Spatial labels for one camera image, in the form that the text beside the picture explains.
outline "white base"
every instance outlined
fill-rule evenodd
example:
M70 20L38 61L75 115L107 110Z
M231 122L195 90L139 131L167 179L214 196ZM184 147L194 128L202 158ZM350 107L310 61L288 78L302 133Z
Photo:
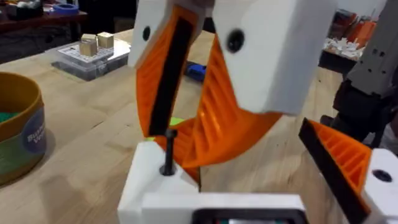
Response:
M304 212L298 195L199 194L196 182L176 164L164 177L165 153L153 141L138 144L118 207L120 224L187 224L201 208L279 208Z

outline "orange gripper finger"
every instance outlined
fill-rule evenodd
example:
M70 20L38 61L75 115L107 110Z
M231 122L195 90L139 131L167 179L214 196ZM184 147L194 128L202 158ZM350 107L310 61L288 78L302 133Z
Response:
M167 25L137 68L137 110L145 137L162 135L169 126L197 19L195 13L174 6Z
M362 223L370 208L363 200L371 149L345 134L304 119L299 136L350 223Z
M252 147L280 113L254 114L238 107L218 39L208 61L200 105L182 166L228 161Z

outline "blue tape roll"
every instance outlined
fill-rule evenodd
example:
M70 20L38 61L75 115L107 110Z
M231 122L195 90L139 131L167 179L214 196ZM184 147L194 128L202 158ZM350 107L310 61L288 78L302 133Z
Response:
M52 6L54 13L61 15L75 15L79 13L79 8L74 4L55 4Z

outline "blue object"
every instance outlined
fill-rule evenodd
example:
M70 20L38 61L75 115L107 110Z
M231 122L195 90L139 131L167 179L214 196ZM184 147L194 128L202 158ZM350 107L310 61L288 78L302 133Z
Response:
M206 66L199 65L194 62L187 62L187 69L185 75L198 81L203 82L205 80Z
M79 7L74 4L55 4L52 6L54 13L60 15L76 15L79 14Z

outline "screw hole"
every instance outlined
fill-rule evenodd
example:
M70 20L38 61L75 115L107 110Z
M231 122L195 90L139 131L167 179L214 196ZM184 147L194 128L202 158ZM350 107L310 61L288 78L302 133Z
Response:
M384 170L372 170L372 174L379 180L383 182L392 182L392 177L389 173Z
M236 53L241 50L244 43L244 33L240 29L232 31L227 40L227 49L231 53Z
M147 26L142 32L142 38L144 39L144 41L147 41L149 39L149 36L150 36L150 27Z

